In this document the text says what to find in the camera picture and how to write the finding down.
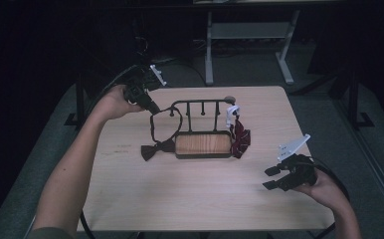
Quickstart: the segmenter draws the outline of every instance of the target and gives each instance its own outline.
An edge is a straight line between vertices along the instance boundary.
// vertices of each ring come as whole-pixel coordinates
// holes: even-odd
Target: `person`
[[[125,86],[111,88],[96,104],[78,136],[59,161],[42,191],[29,239],[75,238],[87,194],[101,130],[108,120],[143,111],[123,97]],[[305,193],[329,207],[334,215],[337,238],[361,238],[356,215],[345,196],[328,175],[317,171],[314,186],[301,185]]]

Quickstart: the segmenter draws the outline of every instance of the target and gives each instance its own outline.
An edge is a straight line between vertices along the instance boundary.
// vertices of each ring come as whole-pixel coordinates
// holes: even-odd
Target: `dark floor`
[[[236,52],[230,57],[215,58],[214,87],[281,86],[290,93],[320,77],[306,73],[314,44],[294,43],[287,60],[295,84],[286,85],[274,55],[280,46],[281,43],[261,43],[258,48]],[[200,77],[205,76],[203,57],[186,62],[179,59],[160,66],[159,70],[172,87],[205,87]],[[330,86],[331,83],[327,83],[305,96],[289,97],[290,103],[302,132],[311,135],[307,144],[312,156],[328,164],[347,186],[363,237],[384,238],[384,176],[371,167],[372,160],[376,160],[384,173],[384,113],[375,96],[361,86],[359,110],[368,113],[375,126],[354,130],[343,110],[347,96],[339,101],[332,100],[327,94]],[[0,238],[23,238],[29,230],[44,182],[76,135],[73,126],[64,125],[68,115],[75,111],[76,96],[72,87],[55,108],[2,205]],[[270,233],[276,239],[311,238],[304,231]],[[133,232],[96,232],[97,238],[134,236]],[[261,236],[262,232],[211,232],[209,238],[249,239]],[[81,232],[79,237],[87,238]],[[145,238],[199,238],[199,233],[147,232]],[[333,238],[333,233],[326,238]]]

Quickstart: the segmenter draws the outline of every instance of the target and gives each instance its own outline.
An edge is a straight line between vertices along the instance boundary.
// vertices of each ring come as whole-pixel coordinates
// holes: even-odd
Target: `hand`
[[[125,86],[117,85],[111,88],[96,104],[90,117],[98,117],[100,120],[114,120],[128,113],[143,111],[138,105],[128,103],[123,96]]]
[[[317,181],[313,186],[300,185],[294,190],[310,196],[316,202],[330,208],[334,212],[340,209],[347,209],[350,204],[331,177],[318,169],[315,169],[315,174]]]

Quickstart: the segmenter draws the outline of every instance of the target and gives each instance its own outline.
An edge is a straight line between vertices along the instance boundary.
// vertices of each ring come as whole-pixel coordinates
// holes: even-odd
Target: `wooden table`
[[[92,230],[222,231],[322,229],[333,222],[329,209],[306,195],[262,183],[279,179],[264,170],[276,165],[279,144],[302,136],[280,87],[160,89],[150,95],[161,109],[178,100],[236,98],[240,120],[252,132],[241,159],[177,159],[158,151],[149,161],[142,145],[153,145],[149,112],[109,121],[98,143],[90,193],[84,208]],[[220,104],[218,129],[225,126]],[[213,110],[191,107],[194,130],[214,127]],[[155,137],[175,132],[178,117],[155,117]],[[299,151],[309,155],[306,145]]]

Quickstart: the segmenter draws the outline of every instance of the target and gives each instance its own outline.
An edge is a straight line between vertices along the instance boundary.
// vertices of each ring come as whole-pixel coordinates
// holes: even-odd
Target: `sleeve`
[[[60,228],[44,227],[33,230],[28,235],[28,239],[74,239],[66,231]]]

